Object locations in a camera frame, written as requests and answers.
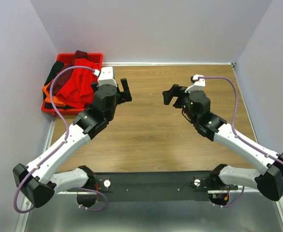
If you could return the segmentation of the bright red t shirt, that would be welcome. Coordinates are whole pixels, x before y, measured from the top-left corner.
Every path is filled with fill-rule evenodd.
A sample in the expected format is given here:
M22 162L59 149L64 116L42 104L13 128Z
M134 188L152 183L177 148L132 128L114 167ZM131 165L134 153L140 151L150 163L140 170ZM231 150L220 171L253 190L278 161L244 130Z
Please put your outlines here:
M69 81L55 96L69 107L84 109L93 101L91 84L97 80L88 69L74 69Z

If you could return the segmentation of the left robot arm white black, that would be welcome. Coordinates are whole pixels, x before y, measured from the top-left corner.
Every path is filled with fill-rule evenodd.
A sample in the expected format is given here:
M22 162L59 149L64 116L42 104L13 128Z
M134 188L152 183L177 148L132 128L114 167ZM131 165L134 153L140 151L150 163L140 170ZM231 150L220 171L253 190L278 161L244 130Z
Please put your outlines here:
M123 91L118 85L97 86L92 104L80 112L68 126L67 131L44 153L27 165L21 163L13 168L17 191L14 196L14 209L19 193L39 208L60 192L74 188L91 190L94 185L93 172L86 166L75 170L56 173L58 168L79 148L90 142L113 120L117 105L132 101L127 80L121 79Z

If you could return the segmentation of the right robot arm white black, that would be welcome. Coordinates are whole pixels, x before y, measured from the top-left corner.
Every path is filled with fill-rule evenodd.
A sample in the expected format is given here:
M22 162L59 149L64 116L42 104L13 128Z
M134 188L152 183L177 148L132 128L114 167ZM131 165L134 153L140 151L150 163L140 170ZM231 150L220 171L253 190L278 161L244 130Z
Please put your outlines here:
M233 131L231 124L211 112L211 101L199 87L173 85L162 95L165 105L176 97L173 107L181 109L201 136L224 145L253 165L253 169L218 165L209 177L212 188L221 189L225 185L249 187L272 201L283 196L283 152L269 150Z

